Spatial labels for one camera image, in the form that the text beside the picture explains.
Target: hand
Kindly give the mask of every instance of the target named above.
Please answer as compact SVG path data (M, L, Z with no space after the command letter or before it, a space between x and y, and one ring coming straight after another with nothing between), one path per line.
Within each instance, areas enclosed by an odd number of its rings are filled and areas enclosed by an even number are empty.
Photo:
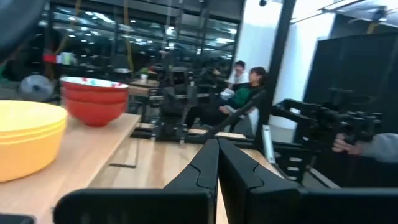
M223 112L224 114L230 114L231 112L229 111L229 109L227 109L225 106L220 106L218 108L221 112Z
M359 155L362 153L361 144L356 143L354 146L344 142L345 135L337 134L335 143L333 145L333 152L343 152L347 151L348 154Z

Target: white wall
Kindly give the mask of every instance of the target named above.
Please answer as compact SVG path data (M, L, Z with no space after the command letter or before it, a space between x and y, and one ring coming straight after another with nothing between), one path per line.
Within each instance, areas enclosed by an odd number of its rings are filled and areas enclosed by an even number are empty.
M316 6L308 7L307 0L298 0L293 17L331 3L333 0L319 0ZM282 5L268 2L265 7L260 7L258 0L246 0L244 9L235 60L246 62L248 70L258 66L269 69ZM334 17L333 14L324 14L290 26L274 103L285 98L302 100L317 39L329 36ZM284 118L271 117L270 123L282 128L295 128L295 123Z

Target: ceiling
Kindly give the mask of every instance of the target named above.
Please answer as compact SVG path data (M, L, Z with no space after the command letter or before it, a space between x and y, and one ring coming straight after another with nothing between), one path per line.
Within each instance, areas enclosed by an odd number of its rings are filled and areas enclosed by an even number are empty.
M378 6L387 6L387 18L382 24L398 27L398 0L364 0L339 9L337 13L371 21Z

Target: black pillar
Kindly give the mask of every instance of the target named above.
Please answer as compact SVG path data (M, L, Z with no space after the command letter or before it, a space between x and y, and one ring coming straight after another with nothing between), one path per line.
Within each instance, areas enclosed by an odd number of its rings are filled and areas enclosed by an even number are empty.
M269 79L265 86L267 95L258 107L259 122L257 125L256 138L254 140L254 145L258 150L262 149L262 125L268 124L269 116L271 115L272 100L275 95L276 84L278 82L280 66L282 65L284 57L285 44L289 33L290 20L293 15L295 3L296 0L285 0L280 12L274 48L272 49L271 63L269 66Z

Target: white shirt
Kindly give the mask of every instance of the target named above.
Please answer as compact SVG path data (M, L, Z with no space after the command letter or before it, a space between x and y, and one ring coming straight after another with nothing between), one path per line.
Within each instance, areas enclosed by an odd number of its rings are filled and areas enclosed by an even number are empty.
M236 76L236 73L233 72L228 79L228 83L230 84L242 84L249 82L249 74L247 72L243 72L242 75Z

